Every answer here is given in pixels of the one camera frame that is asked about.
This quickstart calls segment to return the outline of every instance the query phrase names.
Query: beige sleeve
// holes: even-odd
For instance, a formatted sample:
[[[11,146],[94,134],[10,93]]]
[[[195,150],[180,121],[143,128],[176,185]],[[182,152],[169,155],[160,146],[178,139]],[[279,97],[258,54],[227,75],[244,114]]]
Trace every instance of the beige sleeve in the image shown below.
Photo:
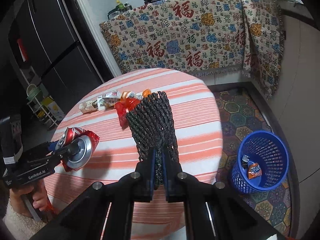
[[[11,234],[17,240],[28,240],[46,224],[44,222],[35,222],[33,218],[16,213],[9,200],[7,207],[7,214],[3,221]]]

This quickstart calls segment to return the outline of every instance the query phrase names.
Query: human hand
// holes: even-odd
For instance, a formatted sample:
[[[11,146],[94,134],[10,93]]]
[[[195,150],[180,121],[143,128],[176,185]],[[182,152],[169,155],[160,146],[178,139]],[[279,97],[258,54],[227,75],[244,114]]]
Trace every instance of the human hand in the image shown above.
[[[39,208],[40,211],[45,210],[48,205],[47,198],[47,190],[44,186],[43,179],[38,180],[37,183],[22,186],[20,188],[12,188],[10,189],[10,201],[13,210],[19,214],[22,214],[27,217],[32,217],[28,208],[25,206],[23,200],[21,199],[21,195],[32,193],[33,198],[33,207]]]

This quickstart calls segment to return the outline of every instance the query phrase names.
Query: patterned floor mat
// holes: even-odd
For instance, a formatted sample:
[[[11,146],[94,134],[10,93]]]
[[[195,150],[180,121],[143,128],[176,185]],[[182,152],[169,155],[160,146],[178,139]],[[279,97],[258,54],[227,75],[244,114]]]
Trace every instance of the patterned floor mat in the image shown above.
[[[245,89],[215,92],[223,133],[223,152],[216,180],[228,183],[227,176],[245,136],[257,130],[271,131],[265,118]],[[243,200],[284,236],[291,224],[291,199],[287,179],[269,192],[242,195]]]

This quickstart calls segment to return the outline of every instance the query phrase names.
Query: patterned cloth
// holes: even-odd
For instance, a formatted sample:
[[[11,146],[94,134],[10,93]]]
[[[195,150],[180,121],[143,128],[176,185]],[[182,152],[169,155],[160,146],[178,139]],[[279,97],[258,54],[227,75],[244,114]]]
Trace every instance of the patterned cloth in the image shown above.
[[[244,137],[257,130],[271,131],[271,128],[245,89],[214,93],[214,96],[223,134],[222,157],[216,180],[228,183],[228,174]],[[287,178],[274,190],[247,194],[242,198],[280,233],[289,235],[291,198]]]
[[[239,71],[270,98],[283,30],[275,0],[162,0],[100,24],[122,73],[172,68],[193,75]]]
[[[167,93],[182,169],[200,181],[210,183],[216,175],[221,153],[222,132],[214,96],[200,79],[169,69],[144,69],[116,77],[99,86],[82,101],[108,91]],[[61,165],[44,179],[52,205],[61,210],[95,181],[118,181],[133,172],[139,154],[130,128],[122,129],[113,107],[82,114],[75,105],[58,126],[52,140],[58,140],[67,127],[95,132],[100,142],[86,166],[65,172]],[[151,203],[135,203],[131,239],[161,239],[184,226],[183,203],[167,203],[164,188],[154,192]]]

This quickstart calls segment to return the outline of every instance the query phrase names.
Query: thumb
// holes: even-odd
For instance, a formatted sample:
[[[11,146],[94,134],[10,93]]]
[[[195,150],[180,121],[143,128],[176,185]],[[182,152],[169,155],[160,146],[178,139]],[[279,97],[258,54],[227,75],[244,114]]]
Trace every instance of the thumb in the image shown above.
[[[33,191],[34,186],[33,185],[25,185],[19,188],[13,188],[12,192],[15,194],[15,196],[20,197],[23,194],[28,194],[31,191]]]

